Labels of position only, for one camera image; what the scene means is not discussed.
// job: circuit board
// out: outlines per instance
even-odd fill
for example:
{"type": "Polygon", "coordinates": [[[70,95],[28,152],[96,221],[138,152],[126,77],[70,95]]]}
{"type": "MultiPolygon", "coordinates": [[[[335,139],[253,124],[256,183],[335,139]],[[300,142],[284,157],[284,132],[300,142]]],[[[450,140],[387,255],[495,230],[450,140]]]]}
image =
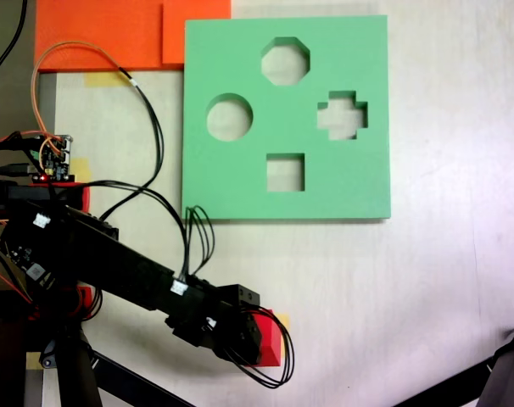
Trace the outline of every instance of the circuit board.
{"type": "Polygon", "coordinates": [[[68,135],[60,137],[61,140],[53,140],[52,143],[61,154],[55,153],[49,144],[44,146],[43,170],[32,177],[34,183],[74,182],[75,177],[70,174],[70,146],[73,139],[68,135]]]}

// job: square hole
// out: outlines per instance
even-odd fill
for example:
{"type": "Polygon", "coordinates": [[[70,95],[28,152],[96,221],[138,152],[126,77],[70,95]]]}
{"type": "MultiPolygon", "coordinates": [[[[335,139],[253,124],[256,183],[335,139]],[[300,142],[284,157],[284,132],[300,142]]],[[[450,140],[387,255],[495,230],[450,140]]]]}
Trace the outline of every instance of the square hole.
{"type": "Polygon", "coordinates": [[[267,154],[268,192],[304,191],[304,154],[267,154]]]}

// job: red wire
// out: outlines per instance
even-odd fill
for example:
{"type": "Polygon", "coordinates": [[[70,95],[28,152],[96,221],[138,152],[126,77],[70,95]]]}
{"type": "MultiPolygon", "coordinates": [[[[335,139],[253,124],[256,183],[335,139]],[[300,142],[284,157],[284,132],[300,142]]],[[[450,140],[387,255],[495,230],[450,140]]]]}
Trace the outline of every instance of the red wire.
{"type": "MultiPolygon", "coordinates": [[[[45,135],[45,136],[46,136],[46,135],[51,136],[52,138],[55,138],[55,139],[57,139],[57,140],[59,140],[59,139],[60,139],[60,137],[57,137],[57,136],[55,136],[55,135],[53,135],[53,134],[51,134],[51,135],[50,135],[49,133],[45,133],[44,131],[40,131],[40,130],[20,131],[20,134],[21,134],[22,136],[26,136],[26,135],[29,135],[29,134],[43,134],[43,135],[45,135]]],[[[7,138],[9,138],[9,137],[10,137],[10,136],[5,136],[5,137],[3,137],[3,138],[0,138],[0,142],[5,141],[5,140],[6,140],[7,138]]]]}
{"type": "Polygon", "coordinates": [[[32,304],[32,302],[11,282],[9,282],[6,278],[4,278],[0,273],[0,279],[6,282],[11,288],[17,292],[27,303],[32,304]]]}

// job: black tripod leg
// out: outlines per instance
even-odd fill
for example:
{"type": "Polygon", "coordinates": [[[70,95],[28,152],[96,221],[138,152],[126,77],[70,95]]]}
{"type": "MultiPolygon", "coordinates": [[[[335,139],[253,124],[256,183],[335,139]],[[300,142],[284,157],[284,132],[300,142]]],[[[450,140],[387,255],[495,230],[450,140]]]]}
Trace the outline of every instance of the black tripod leg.
{"type": "Polygon", "coordinates": [[[93,369],[100,388],[133,407],[195,407],[98,352],[93,369]]]}
{"type": "Polygon", "coordinates": [[[492,365],[493,358],[488,358],[395,407],[462,407],[479,397],[490,375],[488,366],[492,365]]]}
{"type": "Polygon", "coordinates": [[[103,407],[88,347],[75,337],[59,340],[55,352],[63,407],[103,407]]]}
{"type": "Polygon", "coordinates": [[[477,407],[514,407],[514,348],[496,360],[477,407]]]}

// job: yellow tape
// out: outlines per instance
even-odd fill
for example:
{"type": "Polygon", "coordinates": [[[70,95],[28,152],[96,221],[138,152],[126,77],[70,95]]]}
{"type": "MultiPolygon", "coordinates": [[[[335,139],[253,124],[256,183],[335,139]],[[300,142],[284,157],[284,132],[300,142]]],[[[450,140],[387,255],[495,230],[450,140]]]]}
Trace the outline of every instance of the yellow tape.
{"type": "Polygon", "coordinates": [[[38,361],[40,358],[40,352],[27,352],[27,365],[28,371],[41,371],[42,365],[38,361]]]}
{"type": "MultiPolygon", "coordinates": [[[[288,330],[291,326],[291,320],[289,319],[289,315],[287,314],[274,314],[278,320],[285,326],[288,330]]],[[[282,341],[282,359],[285,356],[285,344],[282,341]]]]}
{"type": "Polygon", "coordinates": [[[85,87],[119,87],[132,86],[121,72],[86,72],[85,87]]]}
{"type": "Polygon", "coordinates": [[[75,175],[76,182],[91,182],[88,159],[70,159],[70,172],[75,175]]]}

